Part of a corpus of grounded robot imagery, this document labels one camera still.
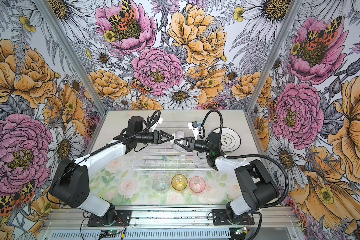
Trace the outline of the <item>amber glass cup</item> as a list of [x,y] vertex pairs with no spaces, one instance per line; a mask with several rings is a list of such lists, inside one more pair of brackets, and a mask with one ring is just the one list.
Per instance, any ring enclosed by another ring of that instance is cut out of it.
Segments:
[[182,174],[177,174],[172,178],[171,185],[176,191],[183,191],[188,185],[188,179]]

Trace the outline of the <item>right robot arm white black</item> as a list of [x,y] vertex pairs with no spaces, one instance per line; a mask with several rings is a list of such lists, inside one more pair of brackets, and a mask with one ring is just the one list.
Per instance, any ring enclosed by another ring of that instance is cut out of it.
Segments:
[[188,152],[206,153],[208,165],[216,171],[235,177],[240,195],[226,205],[226,215],[235,223],[240,217],[256,210],[274,207],[285,199],[260,158],[261,155],[227,156],[221,149],[221,134],[211,133],[206,140],[172,134],[171,144]]

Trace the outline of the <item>pink glass cup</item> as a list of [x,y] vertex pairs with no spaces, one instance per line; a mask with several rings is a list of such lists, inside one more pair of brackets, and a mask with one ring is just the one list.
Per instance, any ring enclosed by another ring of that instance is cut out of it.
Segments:
[[205,180],[200,176],[195,176],[190,179],[190,190],[196,194],[202,193],[206,188]]

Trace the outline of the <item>clear glass cup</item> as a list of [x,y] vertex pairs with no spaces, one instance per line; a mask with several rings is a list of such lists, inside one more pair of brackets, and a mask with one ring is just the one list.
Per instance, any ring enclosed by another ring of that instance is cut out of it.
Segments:
[[166,175],[157,175],[153,180],[153,188],[156,191],[164,192],[169,188],[170,181]]

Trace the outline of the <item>plate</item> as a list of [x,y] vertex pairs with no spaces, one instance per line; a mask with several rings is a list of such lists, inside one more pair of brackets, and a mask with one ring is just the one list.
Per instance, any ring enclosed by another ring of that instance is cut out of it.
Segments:
[[241,146],[241,142],[241,137],[236,131],[223,127],[221,143],[224,152],[236,151]]

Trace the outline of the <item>ribbed white bowl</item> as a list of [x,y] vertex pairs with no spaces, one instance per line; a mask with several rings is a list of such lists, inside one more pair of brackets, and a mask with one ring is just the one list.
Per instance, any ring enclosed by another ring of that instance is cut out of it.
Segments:
[[184,144],[184,137],[185,137],[185,132],[184,131],[176,131],[174,133],[171,134],[174,139],[170,141],[170,145],[171,147],[175,150],[175,151],[183,151],[184,149],[182,148],[182,145]]

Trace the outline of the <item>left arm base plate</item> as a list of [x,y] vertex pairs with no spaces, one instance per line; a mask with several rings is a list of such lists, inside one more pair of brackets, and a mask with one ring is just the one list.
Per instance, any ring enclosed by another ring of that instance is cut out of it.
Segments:
[[88,227],[128,227],[130,225],[131,210],[111,210],[103,217],[91,214]]

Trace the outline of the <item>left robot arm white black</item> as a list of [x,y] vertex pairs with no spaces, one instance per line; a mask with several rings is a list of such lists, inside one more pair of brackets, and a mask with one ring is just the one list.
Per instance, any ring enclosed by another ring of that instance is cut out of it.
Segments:
[[139,143],[173,143],[175,134],[156,130],[162,118],[148,120],[133,116],[128,126],[104,147],[75,160],[62,160],[55,172],[49,194],[71,208],[89,212],[100,223],[110,226],[117,219],[115,206],[91,192],[89,180],[99,169],[134,150]]

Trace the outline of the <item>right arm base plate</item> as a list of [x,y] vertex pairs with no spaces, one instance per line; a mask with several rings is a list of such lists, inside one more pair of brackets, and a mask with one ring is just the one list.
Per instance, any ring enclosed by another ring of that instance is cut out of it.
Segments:
[[233,226],[233,225],[254,225],[255,220],[249,214],[235,215],[233,212],[226,209],[213,209],[212,221],[214,226]]

